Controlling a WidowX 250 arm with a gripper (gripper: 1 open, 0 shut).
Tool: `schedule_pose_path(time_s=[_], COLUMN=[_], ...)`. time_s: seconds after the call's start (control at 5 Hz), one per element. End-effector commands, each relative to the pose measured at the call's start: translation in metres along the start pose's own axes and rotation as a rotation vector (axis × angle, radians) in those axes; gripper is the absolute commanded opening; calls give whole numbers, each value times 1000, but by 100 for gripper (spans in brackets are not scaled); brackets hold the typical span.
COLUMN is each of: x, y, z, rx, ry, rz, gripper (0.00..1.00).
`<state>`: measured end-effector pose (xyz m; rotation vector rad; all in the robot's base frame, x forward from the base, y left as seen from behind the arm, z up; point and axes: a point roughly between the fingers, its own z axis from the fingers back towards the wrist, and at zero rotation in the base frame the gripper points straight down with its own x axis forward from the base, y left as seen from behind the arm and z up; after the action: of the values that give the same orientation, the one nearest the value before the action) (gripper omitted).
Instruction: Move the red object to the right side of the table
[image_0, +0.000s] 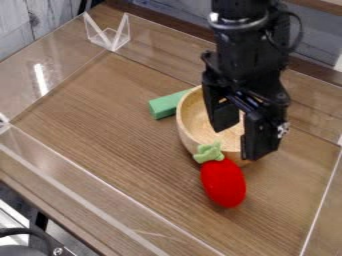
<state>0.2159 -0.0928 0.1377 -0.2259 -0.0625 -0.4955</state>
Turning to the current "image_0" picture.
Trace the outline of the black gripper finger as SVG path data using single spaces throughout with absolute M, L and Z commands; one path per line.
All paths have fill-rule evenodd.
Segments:
M 257 161 L 280 148 L 289 131 L 288 108 L 246 108 L 244 112 L 242 159 Z
M 240 109 L 228 99 L 224 88 L 204 84 L 202 90 L 210 124 L 220 133 L 240 123 Z

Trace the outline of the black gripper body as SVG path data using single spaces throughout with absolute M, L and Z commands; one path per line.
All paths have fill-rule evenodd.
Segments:
M 304 37 L 290 35 L 292 22 L 299 19 L 290 11 L 210 13 L 217 48 L 202 54 L 209 113 L 253 109 L 286 112 L 290 96 L 281 73 Z

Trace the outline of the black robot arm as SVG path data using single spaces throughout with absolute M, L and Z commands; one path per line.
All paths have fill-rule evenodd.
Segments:
M 241 155 L 256 161 L 278 150 L 289 131 L 290 95 L 281 82 L 304 35 L 300 16 L 280 0 L 213 0 L 209 25 L 217 49 L 202 53 L 202 90 L 213 129 L 245 126 Z

